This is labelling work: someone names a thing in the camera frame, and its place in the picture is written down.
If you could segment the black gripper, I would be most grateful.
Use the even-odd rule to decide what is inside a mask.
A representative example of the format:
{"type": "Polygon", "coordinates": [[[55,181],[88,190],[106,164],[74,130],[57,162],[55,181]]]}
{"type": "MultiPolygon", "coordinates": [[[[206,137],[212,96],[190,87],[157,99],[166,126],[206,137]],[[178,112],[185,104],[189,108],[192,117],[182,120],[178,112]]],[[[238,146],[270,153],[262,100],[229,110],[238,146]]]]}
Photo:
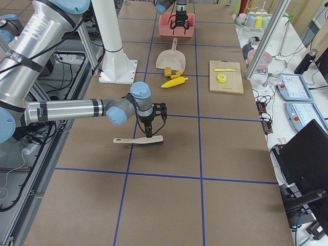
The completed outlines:
{"type": "Polygon", "coordinates": [[[141,123],[144,124],[145,126],[145,135],[147,138],[152,137],[152,121],[153,121],[153,116],[140,116],[138,115],[138,119],[141,123]]]}
{"type": "Polygon", "coordinates": [[[187,32],[190,28],[190,22],[187,21],[187,11],[186,10],[176,10],[175,13],[175,21],[170,22],[170,29],[172,31],[172,36],[175,35],[175,28],[176,27],[183,27],[184,28],[184,36],[187,36],[187,32]]]}

